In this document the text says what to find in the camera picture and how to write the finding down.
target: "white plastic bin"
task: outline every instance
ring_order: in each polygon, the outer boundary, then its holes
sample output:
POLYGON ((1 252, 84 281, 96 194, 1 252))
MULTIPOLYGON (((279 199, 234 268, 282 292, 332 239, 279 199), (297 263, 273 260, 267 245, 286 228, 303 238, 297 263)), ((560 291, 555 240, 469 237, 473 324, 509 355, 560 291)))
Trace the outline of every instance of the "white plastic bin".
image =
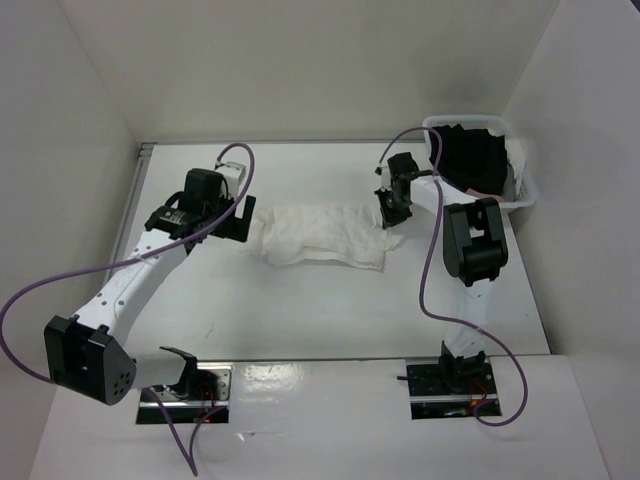
MULTIPOLYGON (((497 135, 504 135, 506 139, 518 140, 515 129, 502 117, 497 115, 437 115, 425 118, 422 122, 424 127, 442 127, 445 125, 462 125, 466 129, 486 128, 492 130, 497 135)), ((429 132, 424 132, 427 144, 427 154, 431 156, 431 140, 429 132)), ((522 182, 517 192, 518 198, 515 202, 504 202, 500 204, 500 209, 504 213, 512 212, 520 207, 530 207, 538 199, 538 189, 536 188, 531 175, 527 171, 526 163, 522 172, 522 182)))

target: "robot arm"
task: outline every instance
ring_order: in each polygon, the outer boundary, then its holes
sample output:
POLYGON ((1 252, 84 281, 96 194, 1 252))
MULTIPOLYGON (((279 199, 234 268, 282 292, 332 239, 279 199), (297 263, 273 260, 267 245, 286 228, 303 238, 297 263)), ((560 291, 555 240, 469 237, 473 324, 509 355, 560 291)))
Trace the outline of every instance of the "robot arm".
MULTIPOLYGON (((215 221, 233 204, 244 175, 245 167, 231 162, 216 165, 214 171, 189 171, 184 190, 172 195, 145 224, 129 257, 140 261, 117 271, 70 318, 56 316, 49 322, 45 345, 56 384, 107 405, 119 402, 131 388, 159 384, 172 386, 177 395, 189 394, 200 378, 193 355, 160 347, 164 352, 134 358, 124 347, 147 302, 203 238, 155 256, 142 255, 186 239, 215 221)), ((233 212, 212 235, 245 242, 254 206, 255 198, 247 196, 243 216, 237 218, 233 212)))
MULTIPOLYGON (((380 200, 384 228, 411 217, 411 205, 439 214, 439 193, 433 172, 419 170, 410 153, 389 158, 387 166, 379 167, 376 173, 382 183, 375 193, 380 200)), ((479 200, 438 181, 444 196, 444 264, 449 274, 461 281, 455 294, 457 310, 452 313, 456 318, 483 326, 493 280, 508 260, 500 207, 494 199, 479 200)), ((455 325, 449 329, 445 344, 454 356, 470 357, 483 349, 484 339, 474 330, 455 325)))

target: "white towel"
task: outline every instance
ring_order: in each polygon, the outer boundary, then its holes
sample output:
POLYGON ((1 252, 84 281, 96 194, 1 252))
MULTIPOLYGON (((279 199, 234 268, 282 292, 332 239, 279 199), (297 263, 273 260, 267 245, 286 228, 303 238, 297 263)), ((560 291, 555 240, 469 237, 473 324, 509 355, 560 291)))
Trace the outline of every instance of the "white towel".
POLYGON ((517 138, 510 138, 506 134, 498 133, 492 129, 488 129, 489 133, 494 137, 504 135, 504 149, 507 151, 507 159, 513 168, 513 178, 516 181, 516 197, 520 193, 520 185, 522 185, 522 172, 525 165, 525 151, 522 143, 517 138))
POLYGON ((385 252, 401 239, 382 229, 369 205, 282 205, 255 210, 246 252, 275 266, 337 260, 381 270, 385 252))

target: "metal base plate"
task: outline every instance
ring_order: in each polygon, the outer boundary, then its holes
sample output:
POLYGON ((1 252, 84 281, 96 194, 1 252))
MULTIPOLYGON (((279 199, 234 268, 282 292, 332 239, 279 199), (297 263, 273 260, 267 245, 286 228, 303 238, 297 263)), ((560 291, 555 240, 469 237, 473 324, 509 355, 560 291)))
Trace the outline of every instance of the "metal base plate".
MULTIPOLYGON (((218 378, 213 406, 208 399, 203 402, 201 396, 180 399, 173 396, 167 390, 156 392, 162 400, 163 405, 167 408, 171 420, 174 423, 197 423, 198 420, 210 412, 212 408, 224 407, 209 417, 206 423, 229 423, 229 395, 231 392, 232 364, 198 362, 198 370, 207 370, 215 374, 218 378)), ((163 423, 166 422, 158 404, 142 392, 138 404, 136 424, 155 425, 163 423)))
POLYGON ((438 359, 407 361, 407 383, 411 418, 471 417, 472 402, 482 402, 481 417, 501 415, 493 370, 487 361, 482 374, 462 391, 450 391, 440 377, 438 359))

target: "white table surface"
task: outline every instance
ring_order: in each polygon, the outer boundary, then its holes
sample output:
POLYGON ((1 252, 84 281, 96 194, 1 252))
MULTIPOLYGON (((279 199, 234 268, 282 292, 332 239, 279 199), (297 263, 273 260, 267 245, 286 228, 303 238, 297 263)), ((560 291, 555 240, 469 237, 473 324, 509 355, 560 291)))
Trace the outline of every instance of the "white table surface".
MULTIPOLYGON (((236 364, 230 421, 198 434, 212 480, 605 480, 607 472, 566 357, 521 357, 529 404, 512 425, 411 420, 401 360, 236 364)), ((494 358, 503 412, 522 386, 494 358)), ((134 425, 138 396, 106 407, 58 388, 31 480, 187 480, 166 425, 134 425)), ((188 441, 192 425, 178 425, 188 441)))
MULTIPOLYGON (((149 161, 131 231, 130 252, 143 224, 191 168, 212 168, 226 144, 157 145, 149 161)), ((383 143, 252 144, 256 173, 250 194, 257 206, 370 202, 383 143)), ((427 166, 422 143, 399 144, 427 166)), ((246 162, 243 150, 227 160, 246 162)), ((447 325, 418 308, 418 283, 434 217, 414 217, 393 230, 406 235, 387 253, 382 272, 305 262, 276 268, 249 257, 242 245, 209 237, 166 280, 139 317, 127 343, 132 353, 172 345, 201 359, 343 359, 435 356, 447 325)), ((509 263, 496 281, 487 328, 517 354, 547 354, 538 311, 518 246, 506 221, 509 263)), ((438 246, 427 304, 453 313, 453 282, 438 246)), ((490 344, 487 352, 502 355, 490 344)))

